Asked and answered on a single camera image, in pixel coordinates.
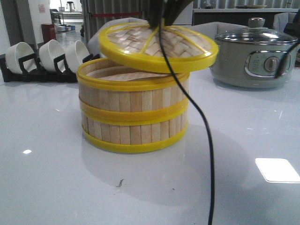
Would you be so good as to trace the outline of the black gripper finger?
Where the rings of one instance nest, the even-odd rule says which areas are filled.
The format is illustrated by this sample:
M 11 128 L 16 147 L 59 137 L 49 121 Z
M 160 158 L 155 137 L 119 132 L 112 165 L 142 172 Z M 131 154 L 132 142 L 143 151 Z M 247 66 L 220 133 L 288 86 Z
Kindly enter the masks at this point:
M 165 0 L 151 0 L 149 5 L 148 23 L 151 29 L 156 28 L 160 22 L 165 9 Z
M 165 26 L 171 26 L 180 13 L 190 4 L 193 0 L 168 0 L 165 4 L 163 12 L 163 19 Z

